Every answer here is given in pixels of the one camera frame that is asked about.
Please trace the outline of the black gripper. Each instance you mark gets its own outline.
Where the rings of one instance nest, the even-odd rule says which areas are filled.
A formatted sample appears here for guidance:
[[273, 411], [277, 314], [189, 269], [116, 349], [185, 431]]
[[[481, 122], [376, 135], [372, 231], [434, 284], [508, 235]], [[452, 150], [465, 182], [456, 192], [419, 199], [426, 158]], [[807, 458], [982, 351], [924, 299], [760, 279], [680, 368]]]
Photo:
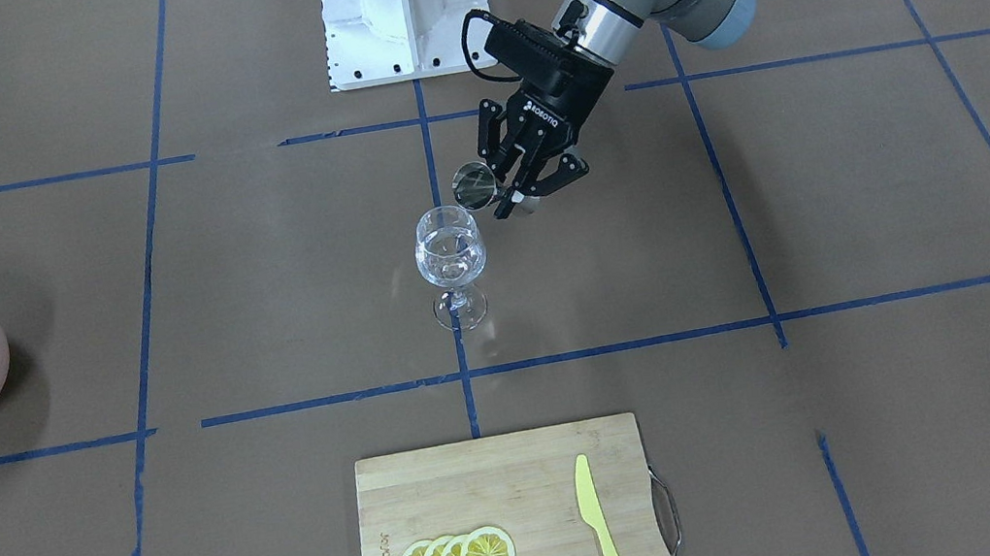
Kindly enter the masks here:
[[477, 114], [479, 158], [497, 182], [507, 181], [496, 185], [495, 219], [535, 213], [549, 195], [590, 172], [575, 150], [531, 162], [520, 147], [538, 139], [544, 149], [574, 145], [615, 73], [568, 49], [512, 56], [503, 64], [520, 78], [517, 91], [508, 101], [481, 100]]

